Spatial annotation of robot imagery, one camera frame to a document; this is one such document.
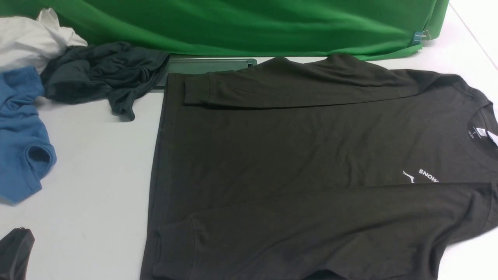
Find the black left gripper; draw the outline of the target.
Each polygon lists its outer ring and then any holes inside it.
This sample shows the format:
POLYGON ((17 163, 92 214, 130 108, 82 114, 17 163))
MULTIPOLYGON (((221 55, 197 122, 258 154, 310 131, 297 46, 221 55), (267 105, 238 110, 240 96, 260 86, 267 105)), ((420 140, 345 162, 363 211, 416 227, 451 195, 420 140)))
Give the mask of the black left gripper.
POLYGON ((12 229, 0 241, 0 279, 25 280, 35 238, 30 229, 12 229))

